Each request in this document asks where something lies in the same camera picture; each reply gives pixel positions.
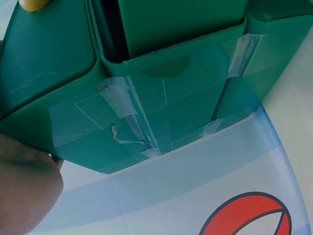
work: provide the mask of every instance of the basketball logo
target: basketball logo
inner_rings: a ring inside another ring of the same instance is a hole
[[[291,217],[279,199],[263,192],[243,193],[220,205],[205,222],[200,235],[240,234],[249,224],[272,214],[280,216],[273,235],[290,235]]]

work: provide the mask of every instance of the blue curved stripe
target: blue curved stripe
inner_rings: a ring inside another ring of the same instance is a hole
[[[303,226],[302,228],[292,232],[292,235],[312,235],[311,227],[309,224],[307,224],[306,226]]]
[[[260,108],[257,118],[183,151],[65,191],[34,232],[86,225],[151,207],[208,184],[280,145]]]

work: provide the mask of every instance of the yellow object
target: yellow object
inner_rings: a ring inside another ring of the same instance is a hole
[[[20,6],[26,11],[39,11],[50,0],[19,0]]]

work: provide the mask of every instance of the human hand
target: human hand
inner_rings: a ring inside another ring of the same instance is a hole
[[[63,190],[63,161],[0,134],[0,235],[23,235],[52,209]]]

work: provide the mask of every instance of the plastic bin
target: plastic bin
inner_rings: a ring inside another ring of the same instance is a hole
[[[248,0],[246,12],[260,21],[313,14],[310,0]]]
[[[113,0],[131,58],[239,25],[246,0]],[[112,0],[102,0],[112,7]]]
[[[97,85],[106,79],[88,3],[51,1],[29,13],[18,5],[0,59],[0,131],[37,149],[104,173],[147,159],[131,119],[120,119]]]
[[[242,75],[228,79],[212,120],[228,127],[261,103],[313,24],[313,15],[260,21],[247,15],[246,33],[264,34]]]
[[[93,18],[97,34],[101,22]],[[197,131],[210,122],[245,25],[246,21],[123,63],[111,63],[105,48],[100,51],[110,76],[131,79],[161,153],[196,140]],[[98,36],[102,48],[106,39]]]

